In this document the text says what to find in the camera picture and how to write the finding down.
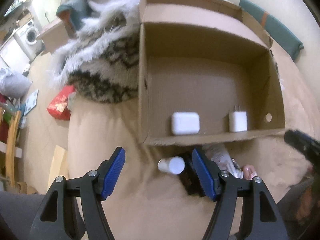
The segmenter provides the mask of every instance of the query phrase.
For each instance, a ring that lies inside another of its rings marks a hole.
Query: green folded mat
[[[250,13],[293,60],[297,58],[303,44],[285,25],[249,0],[240,0],[239,6]]]

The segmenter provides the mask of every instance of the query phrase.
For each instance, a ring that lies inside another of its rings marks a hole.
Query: silver screw
[[[230,173],[228,171],[221,171],[220,174],[223,177],[228,177]]]
[[[96,170],[92,170],[92,171],[89,171],[88,174],[89,174],[90,177],[94,177],[94,176],[97,175],[97,171]]]
[[[56,182],[61,182],[61,181],[63,181],[63,177],[62,176],[56,177]]]
[[[254,181],[257,183],[260,183],[262,181],[262,179],[260,177],[254,177]]]

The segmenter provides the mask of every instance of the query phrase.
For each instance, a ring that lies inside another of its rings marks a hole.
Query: fur blanket
[[[83,20],[76,39],[53,54],[53,80],[74,85],[85,98],[118,103],[136,97],[139,0],[110,2],[97,18]]]

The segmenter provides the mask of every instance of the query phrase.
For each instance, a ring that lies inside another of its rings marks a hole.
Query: red bag
[[[49,104],[47,108],[49,114],[55,119],[70,120],[71,114],[67,108],[68,96],[75,91],[74,86],[65,86]]]

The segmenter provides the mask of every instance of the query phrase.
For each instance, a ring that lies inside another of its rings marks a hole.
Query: blue textured pad
[[[121,148],[115,160],[111,164],[108,173],[103,179],[103,189],[101,192],[101,197],[104,200],[106,200],[106,198],[112,194],[116,186],[117,180],[120,176],[120,172],[124,165],[124,161],[125,161],[125,151],[123,148]]]
[[[192,163],[196,169],[196,173],[199,177],[200,184],[204,190],[205,195],[214,200],[216,197],[216,193],[213,187],[213,178],[211,177],[207,167],[204,164],[204,161],[202,160],[196,149],[192,151]]]

